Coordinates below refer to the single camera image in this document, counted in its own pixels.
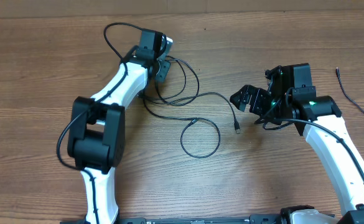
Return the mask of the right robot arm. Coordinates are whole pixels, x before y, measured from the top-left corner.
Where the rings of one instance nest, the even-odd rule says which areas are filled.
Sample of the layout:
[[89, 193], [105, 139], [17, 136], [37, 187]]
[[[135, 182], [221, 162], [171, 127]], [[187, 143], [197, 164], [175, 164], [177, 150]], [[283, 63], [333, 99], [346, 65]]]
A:
[[258, 115], [256, 124], [272, 131], [294, 125], [320, 159], [337, 195], [341, 218], [312, 206], [282, 208], [261, 223], [364, 223], [364, 160], [355, 147], [342, 112], [331, 96], [317, 96], [310, 65], [266, 70], [267, 89], [244, 85], [230, 96], [240, 111]]

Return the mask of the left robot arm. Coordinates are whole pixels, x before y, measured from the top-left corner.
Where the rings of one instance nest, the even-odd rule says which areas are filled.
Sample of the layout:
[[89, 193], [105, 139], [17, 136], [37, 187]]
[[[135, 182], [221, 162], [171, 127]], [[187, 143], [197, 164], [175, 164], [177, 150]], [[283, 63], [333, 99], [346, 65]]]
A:
[[67, 152], [85, 183], [88, 209], [82, 223], [115, 223], [115, 172], [126, 144], [126, 108], [152, 77], [166, 77], [170, 64], [165, 58], [172, 45], [162, 32], [142, 29], [139, 44], [121, 59], [110, 82], [73, 102]]

